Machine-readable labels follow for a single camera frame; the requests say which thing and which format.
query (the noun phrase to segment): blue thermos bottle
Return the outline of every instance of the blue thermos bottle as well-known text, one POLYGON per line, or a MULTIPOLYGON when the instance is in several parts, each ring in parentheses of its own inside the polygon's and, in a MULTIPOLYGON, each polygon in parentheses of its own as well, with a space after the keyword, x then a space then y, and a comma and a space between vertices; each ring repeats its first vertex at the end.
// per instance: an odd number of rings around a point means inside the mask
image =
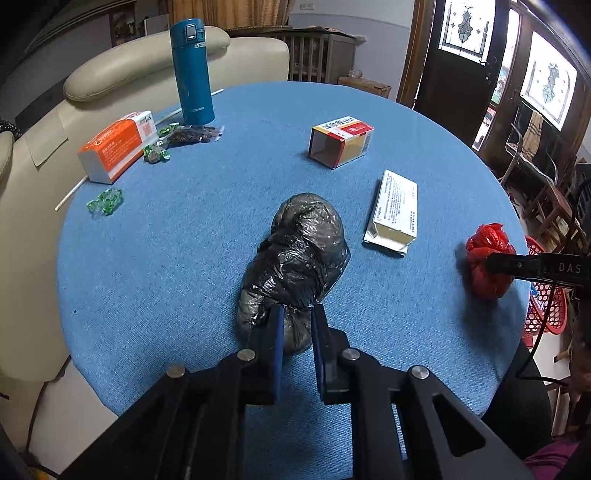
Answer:
POLYGON ((170 29, 174 74, 185 125, 213 121, 212 91, 205 53, 205 28, 198 18, 182 20, 170 29))

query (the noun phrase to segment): floor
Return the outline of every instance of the floor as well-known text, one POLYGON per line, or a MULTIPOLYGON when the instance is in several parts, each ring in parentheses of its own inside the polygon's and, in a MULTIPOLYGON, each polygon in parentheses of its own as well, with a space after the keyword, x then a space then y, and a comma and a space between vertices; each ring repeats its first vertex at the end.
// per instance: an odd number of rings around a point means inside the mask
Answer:
MULTIPOLYGON (((535 228, 529 222, 522 221, 522 225, 526 233, 535 228)), ((564 348, 560 336, 546 333, 542 337, 534 359, 543 376, 558 379, 569 376, 568 360, 554 362, 554 357, 564 348)), ((49 384, 43 395, 33 428, 31 452, 42 465, 61 473, 115 419, 69 363, 63 378, 49 384)))

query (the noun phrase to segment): sofa cushion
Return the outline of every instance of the sofa cushion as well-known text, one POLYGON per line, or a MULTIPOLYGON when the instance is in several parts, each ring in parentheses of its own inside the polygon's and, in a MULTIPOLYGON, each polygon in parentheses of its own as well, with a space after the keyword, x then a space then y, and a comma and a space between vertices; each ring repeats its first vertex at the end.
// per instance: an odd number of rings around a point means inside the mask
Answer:
POLYGON ((11 132, 2 132, 0 134, 0 179, 2 179, 2 173, 4 173, 12 158, 13 143, 14 136, 11 132))
MULTIPOLYGON (((207 55, 230 45, 228 34, 205 27, 207 55)), ((74 102, 90 102, 110 91, 173 64, 170 33, 161 32, 124 43, 77 68, 64 84, 64 96, 74 102)))

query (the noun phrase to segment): glass window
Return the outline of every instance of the glass window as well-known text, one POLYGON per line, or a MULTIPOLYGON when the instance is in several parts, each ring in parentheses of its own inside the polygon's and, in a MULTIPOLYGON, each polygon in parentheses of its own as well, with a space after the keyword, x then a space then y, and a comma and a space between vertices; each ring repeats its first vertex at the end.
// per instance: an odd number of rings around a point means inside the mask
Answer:
POLYGON ((439 48, 482 63, 494 21, 495 0, 446 0, 439 48))
POLYGON ((517 45, 517 35, 519 33, 519 13, 515 10, 509 10, 509 27, 507 29, 507 45, 505 46, 505 54, 503 55, 503 62, 501 64, 501 71, 496 80, 496 88, 492 94, 492 101, 500 103, 503 91, 505 90, 505 83, 509 76, 511 64, 513 63, 513 55, 515 54, 515 46, 517 45))
POLYGON ((577 70, 534 32, 521 96, 558 130, 569 112, 576 80, 577 70))
POLYGON ((478 133, 476 134, 476 138, 472 145, 474 150, 480 150, 484 139, 486 138, 486 134, 488 133, 488 129, 491 127, 492 119, 495 117, 496 112, 492 107, 489 107, 486 111, 486 115, 484 116, 484 120, 482 121, 482 125, 478 129, 478 133))

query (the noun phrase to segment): round table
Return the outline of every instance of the round table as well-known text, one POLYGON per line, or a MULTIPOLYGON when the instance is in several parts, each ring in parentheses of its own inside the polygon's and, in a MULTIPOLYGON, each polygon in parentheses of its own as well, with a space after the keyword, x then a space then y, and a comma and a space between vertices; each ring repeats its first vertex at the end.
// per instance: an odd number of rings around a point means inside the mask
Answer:
MULTIPOLYGON (((124 203, 92 217, 86 183, 63 226, 57 262, 64 335, 75 366, 101 401, 124 412, 166 367, 191 371, 239 348, 242 274, 280 204, 301 192, 341 215, 351 260, 324 306, 329 324, 383 365, 429 367, 474 412, 488 407, 517 348, 529 283, 498 302, 463 284, 466 239, 505 224, 527 247, 507 195, 472 151, 431 120, 344 86, 260 83, 213 98, 220 141, 137 161, 116 183, 124 203), (307 158, 312 126, 346 115, 372 125, 367 155, 335 170, 307 158), (406 257, 362 243, 385 169, 418 184, 418 238, 406 257)), ((348 406, 326 407, 312 351, 283 369, 281 402, 249 407, 246 479, 351 475, 348 406)))

